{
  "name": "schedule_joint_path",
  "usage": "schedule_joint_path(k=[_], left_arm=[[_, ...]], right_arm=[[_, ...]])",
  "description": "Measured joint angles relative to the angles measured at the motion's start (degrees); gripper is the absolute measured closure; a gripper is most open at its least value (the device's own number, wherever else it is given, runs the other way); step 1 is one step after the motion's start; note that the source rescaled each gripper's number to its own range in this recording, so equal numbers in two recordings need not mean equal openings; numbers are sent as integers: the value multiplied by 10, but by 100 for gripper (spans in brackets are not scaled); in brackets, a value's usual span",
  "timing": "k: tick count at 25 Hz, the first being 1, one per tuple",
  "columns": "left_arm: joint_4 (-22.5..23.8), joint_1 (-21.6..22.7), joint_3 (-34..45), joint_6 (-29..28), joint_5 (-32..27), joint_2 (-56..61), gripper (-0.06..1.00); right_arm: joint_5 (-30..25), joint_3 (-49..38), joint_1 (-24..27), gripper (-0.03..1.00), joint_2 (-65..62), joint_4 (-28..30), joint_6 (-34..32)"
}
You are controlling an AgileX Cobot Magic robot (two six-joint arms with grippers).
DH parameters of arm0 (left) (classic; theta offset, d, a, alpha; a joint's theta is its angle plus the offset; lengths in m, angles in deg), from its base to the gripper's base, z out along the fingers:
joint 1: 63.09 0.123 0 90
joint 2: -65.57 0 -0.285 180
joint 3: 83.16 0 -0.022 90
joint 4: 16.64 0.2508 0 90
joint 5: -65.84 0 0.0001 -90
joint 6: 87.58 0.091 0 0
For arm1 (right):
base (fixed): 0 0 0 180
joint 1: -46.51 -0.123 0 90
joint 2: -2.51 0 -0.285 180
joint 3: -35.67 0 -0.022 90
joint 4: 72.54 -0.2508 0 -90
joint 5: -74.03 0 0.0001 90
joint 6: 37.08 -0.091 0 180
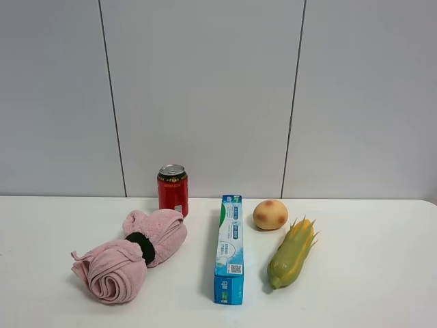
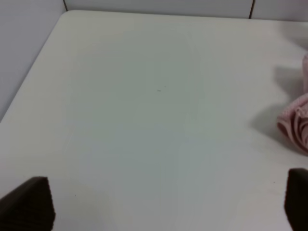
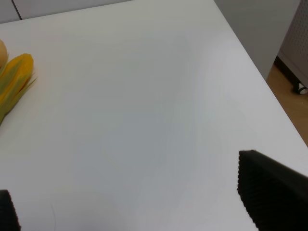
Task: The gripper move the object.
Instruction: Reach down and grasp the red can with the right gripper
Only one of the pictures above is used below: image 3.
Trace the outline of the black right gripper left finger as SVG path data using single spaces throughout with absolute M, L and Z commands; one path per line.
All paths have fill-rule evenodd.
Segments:
M 21 226 L 8 190 L 0 191 L 0 231 L 20 231 Z

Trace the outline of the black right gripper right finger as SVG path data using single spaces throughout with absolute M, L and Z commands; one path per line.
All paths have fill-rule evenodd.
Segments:
M 258 230 L 308 229 L 308 178 L 274 159 L 240 151 L 237 192 Z

